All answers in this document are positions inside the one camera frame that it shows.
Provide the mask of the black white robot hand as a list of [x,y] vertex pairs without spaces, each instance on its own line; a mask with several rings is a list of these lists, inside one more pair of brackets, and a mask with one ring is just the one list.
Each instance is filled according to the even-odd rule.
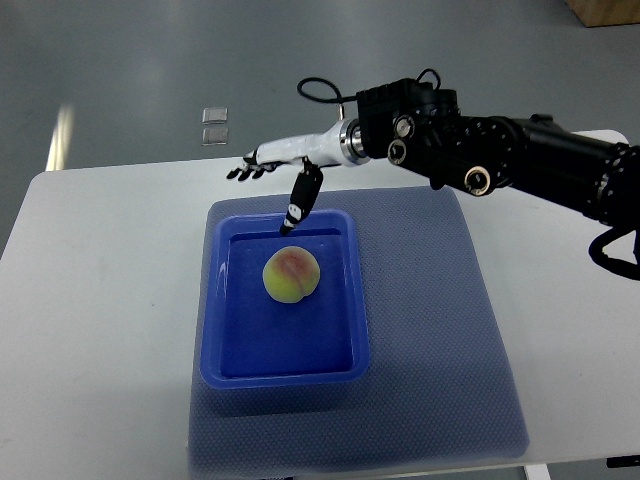
[[360,166],[369,161],[361,141],[359,122],[343,119],[324,133],[299,135],[263,143],[227,174],[239,182],[258,179],[281,166],[298,166],[285,218],[279,232],[286,236],[304,221],[318,198],[329,167]]

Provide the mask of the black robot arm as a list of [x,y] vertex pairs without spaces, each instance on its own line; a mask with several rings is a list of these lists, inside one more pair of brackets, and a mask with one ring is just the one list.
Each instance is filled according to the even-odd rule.
[[601,268],[630,280],[638,262],[605,249],[639,232],[639,149],[573,134],[552,116],[461,115],[439,82],[405,78],[362,90],[355,101],[364,152],[476,197],[512,187],[607,226],[589,246]]

